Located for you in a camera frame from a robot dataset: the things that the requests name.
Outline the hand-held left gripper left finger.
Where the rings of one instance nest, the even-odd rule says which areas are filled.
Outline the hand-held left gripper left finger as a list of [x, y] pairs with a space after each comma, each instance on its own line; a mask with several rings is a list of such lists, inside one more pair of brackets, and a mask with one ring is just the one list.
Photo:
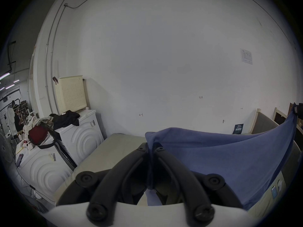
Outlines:
[[139, 168], [143, 180], [139, 183], [137, 194], [122, 190], [127, 186], [133, 172], [143, 163], [148, 162], [149, 147], [142, 143], [137, 149], [120, 160], [112, 169], [91, 172], [83, 171], [77, 174], [75, 180], [66, 188], [57, 202], [57, 206], [74, 205], [89, 202], [86, 217], [92, 224], [113, 224], [116, 203], [134, 204], [134, 195], [146, 190], [147, 166]]

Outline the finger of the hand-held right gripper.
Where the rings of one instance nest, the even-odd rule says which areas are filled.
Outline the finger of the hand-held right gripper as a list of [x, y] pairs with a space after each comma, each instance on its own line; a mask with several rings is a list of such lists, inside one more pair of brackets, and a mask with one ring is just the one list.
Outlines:
[[293, 112], [297, 116], [297, 125], [303, 126], [303, 103], [293, 103]]

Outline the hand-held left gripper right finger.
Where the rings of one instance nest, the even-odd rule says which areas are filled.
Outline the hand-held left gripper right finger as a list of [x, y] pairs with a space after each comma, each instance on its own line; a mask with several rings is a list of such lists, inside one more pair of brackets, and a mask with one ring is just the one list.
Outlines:
[[164, 205], [183, 203], [187, 224], [210, 224], [215, 204], [243, 210], [239, 198], [216, 173], [202, 174], [189, 170], [163, 146], [154, 150], [153, 185]]

